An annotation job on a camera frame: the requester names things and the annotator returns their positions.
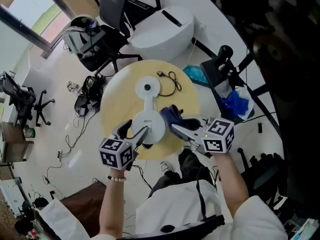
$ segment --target person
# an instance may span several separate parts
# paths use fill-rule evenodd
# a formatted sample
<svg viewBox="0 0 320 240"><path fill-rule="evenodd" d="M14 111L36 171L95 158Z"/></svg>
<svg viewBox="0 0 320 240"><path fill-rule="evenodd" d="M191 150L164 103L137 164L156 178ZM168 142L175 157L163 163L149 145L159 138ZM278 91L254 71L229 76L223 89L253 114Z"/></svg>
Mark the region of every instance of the person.
<svg viewBox="0 0 320 240"><path fill-rule="evenodd" d="M218 167L226 205L233 223L226 223L205 236L205 240L285 240L285 229L277 216L258 197L249 197L247 186L237 171L231 155L212 153ZM136 234L159 232L165 225L180 227L203 219L201 202L205 202L205 215L221 214L219 195L209 169L204 167L186 146L178 157L182 178L167 162L160 164L164 175L152 188L149 198L136 210ZM124 170L110 170L113 178L124 178ZM123 237L124 183L109 180L101 206L100 233L94 240L114 240Z"/></svg>

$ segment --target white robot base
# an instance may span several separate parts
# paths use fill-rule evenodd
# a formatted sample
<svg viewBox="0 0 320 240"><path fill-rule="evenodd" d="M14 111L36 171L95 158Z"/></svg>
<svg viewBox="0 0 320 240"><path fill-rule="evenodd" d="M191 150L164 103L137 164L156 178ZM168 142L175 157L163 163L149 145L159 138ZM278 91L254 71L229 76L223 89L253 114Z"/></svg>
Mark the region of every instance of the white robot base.
<svg viewBox="0 0 320 240"><path fill-rule="evenodd" d="M154 98L160 92L160 83L153 76L141 78L135 86L136 95L144 100L143 111L136 114L132 120L132 133L135 135L144 126L148 126L149 132L143 144L152 145L158 143L166 134L166 123L162 116L154 109Z"/></svg>

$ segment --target white shirt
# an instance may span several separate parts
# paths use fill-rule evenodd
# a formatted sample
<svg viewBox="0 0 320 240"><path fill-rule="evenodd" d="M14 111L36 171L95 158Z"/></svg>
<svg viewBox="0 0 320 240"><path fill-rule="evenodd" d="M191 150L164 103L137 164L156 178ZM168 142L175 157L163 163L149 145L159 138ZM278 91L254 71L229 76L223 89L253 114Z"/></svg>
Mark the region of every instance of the white shirt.
<svg viewBox="0 0 320 240"><path fill-rule="evenodd" d="M136 210L135 233L160 231L165 225L180 227L202 219L196 181L157 190ZM218 193L206 180L200 180L206 216L220 215ZM114 240L110 235L97 235L94 240ZM277 216L258 197L250 197L237 210L233 223L216 228L204 240L286 240L288 236Z"/></svg>

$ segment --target black stand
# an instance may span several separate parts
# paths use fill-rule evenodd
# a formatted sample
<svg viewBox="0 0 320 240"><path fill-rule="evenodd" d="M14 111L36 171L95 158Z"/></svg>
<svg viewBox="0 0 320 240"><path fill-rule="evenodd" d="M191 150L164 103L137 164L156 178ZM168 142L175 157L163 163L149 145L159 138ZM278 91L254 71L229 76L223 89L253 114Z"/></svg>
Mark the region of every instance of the black stand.
<svg viewBox="0 0 320 240"><path fill-rule="evenodd" d="M40 95L38 104L33 105L33 108L34 108L34 110L36 111L36 118L35 118L35 126L36 126L36 127L39 127L39 126L40 126L40 124L38 123L39 116L42 118L43 122L44 122L47 126L50 126L50 125L51 125L51 123L50 123L49 121L48 121L48 122L46 121L44 115L42 114L42 109L43 109L45 106L47 106L49 103L55 103L56 101L55 101L55 99L53 98L53 99L47 101L46 103L41 104L41 102L42 102L42 96L43 96L44 94L46 94L46 93L47 93L47 91L46 91L46 90L43 90L43 91L41 92L41 95Z"/></svg>

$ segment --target white floor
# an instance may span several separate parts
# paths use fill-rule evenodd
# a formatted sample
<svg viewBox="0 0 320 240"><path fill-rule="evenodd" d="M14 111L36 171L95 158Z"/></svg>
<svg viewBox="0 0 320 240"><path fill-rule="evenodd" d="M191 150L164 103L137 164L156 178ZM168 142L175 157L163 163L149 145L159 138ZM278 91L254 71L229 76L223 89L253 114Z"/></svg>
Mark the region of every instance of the white floor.
<svg viewBox="0 0 320 240"><path fill-rule="evenodd" d="M191 49L192 47L189 47L184 54L176 58L172 63L183 69L188 63ZM122 52L134 53L130 47L124 47ZM196 47L189 63L199 65L209 59L205 53ZM118 67L122 69L134 61L135 59L119 60ZM28 190L31 189L32 184L35 191L41 193L50 201L49 192L51 190L54 190L60 199L62 195L53 186L45 185L42 176L46 175L48 167L60 166L57 152L58 150L62 150L64 153L68 151L65 143L66 135L69 134L69 142L73 144L81 131L83 123L82 119L80 119L79 127L74 127L76 93L69 92L66 84L68 81L72 81L82 85L90 72L82 66L76 56L63 49L63 42L55 48L40 70L46 71L50 76L50 85L44 100L52 98L56 100L55 104L50 104L43 111L44 116L51 121L51 126L42 125L35 129L34 145L27 157L27 161L15 163L13 173L16 177L21 177L22 188L26 195L28 195ZM113 68L109 65L101 73L110 75L112 72ZM196 89L198 91L201 114L208 117L219 116L219 110L211 90L199 85L196 85ZM262 115L258 107L255 106L254 109L255 116ZM261 134L258 133L258 122L263 124L263 133ZM109 169L102 165L98 155L98 146L103 138L100 115L97 114L90 120L85 133L79 139L71 154L62 160L62 167L49 169L48 177L50 182L62 192L64 197L89 186L93 178L106 182ZM237 152L239 147L244 149L248 161L252 156L259 158L262 153L278 153L283 156L282 141L265 117L241 123L235 127L235 140L230 152L236 166L242 172L244 170L243 163ZM213 165L209 163L207 158L200 154L197 155L200 161L212 170ZM173 165L175 170L180 172L178 154L172 154L166 160ZM144 177L151 186L162 176L159 170L160 162L160 160L148 162L137 160L135 162L135 164L143 168ZM135 218L131 215L134 215L136 208L147 199L150 189L143 183L137 168L133 168L126 176L128 180L125 182L124 192L127 220L124 231L134 233ZM221 194L223 214L226 221L229 222L231 217L224 202L219 183L218 192Z"/></svg>

